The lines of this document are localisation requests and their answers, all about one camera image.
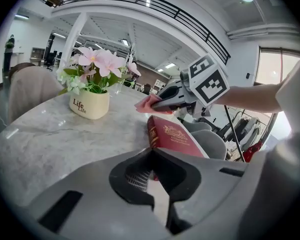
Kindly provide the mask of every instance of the pink cloth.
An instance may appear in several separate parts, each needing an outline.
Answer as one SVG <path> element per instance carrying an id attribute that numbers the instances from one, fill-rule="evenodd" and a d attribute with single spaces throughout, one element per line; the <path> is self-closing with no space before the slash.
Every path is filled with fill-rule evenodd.
<path id="1" fill-rule="evenodd" d="M 155 111 L 154 109 L 151 108 L 152 104 L 161 101 L 162 98 L 159 96 L 151 93 L 149 96 L 145 97 L 143 100 L 138 102 L 137 104 L 134 104 L 136 107 L 136 111 L 139 113 L 160 113 L 160 114 L 166 114 L 166 115 L 171 115 L 173 112 L 172 111 Z"/>

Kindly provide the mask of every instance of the white sleeve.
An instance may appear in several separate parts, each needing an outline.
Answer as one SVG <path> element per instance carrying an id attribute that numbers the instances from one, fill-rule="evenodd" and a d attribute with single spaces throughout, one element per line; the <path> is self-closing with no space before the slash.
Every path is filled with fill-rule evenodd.
<path id="1" fill-rule="evenodd" d="M 300 61 L 294 66 L 275 96 L 291 126 L 300 133 Z"/>

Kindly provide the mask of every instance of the red book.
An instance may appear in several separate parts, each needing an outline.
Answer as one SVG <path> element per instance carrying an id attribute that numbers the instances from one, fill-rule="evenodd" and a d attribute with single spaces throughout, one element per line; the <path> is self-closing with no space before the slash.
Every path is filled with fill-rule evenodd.
<path id="1" fill-rule="evenodd" d="M 204 156 L 181 125 L 152 115 L 147 127 L 151 148 L 166 148 L 195 157 Z"/>

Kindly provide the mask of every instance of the floor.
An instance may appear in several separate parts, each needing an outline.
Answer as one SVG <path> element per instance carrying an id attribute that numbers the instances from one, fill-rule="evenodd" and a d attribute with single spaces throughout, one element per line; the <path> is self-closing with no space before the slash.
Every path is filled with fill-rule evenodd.
<path id="1" fill-rule="evenodd" d="M 57 67 L 51 71 L 52 74 L 57 75 Z M 0 88 L 0 133 L 8 125 L 8 102 L 9 102 L 10 83 L 7 78 L 3 78 L 3 87 Z"/>

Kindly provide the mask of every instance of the beige chair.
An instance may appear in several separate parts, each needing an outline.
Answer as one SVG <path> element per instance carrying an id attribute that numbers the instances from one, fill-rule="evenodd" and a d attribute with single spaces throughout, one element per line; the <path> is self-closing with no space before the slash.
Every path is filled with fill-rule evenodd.
<path id="1" fill-rule="evenodd" d="M 198 130 L 191 132 L 198 144 L 206 152 L 209 158 L 225 160 L 227 147 L 220 136 L 210 130 Z"/>
<path id="2" fill-rule="evenodd" d="M 212 129 L 211 126 L 205 122 L 187 122 L 184 120 L 182 124 L 190 133 L 200 131 L 200 130 L 211 131 Z"/>
<path id="3" fill-rule="evenodd" d="M 56 76 L 40 66 L 29 66 L 13 74 L 11 79 L 8 122 L 58 95 L 63 89 Z"/>

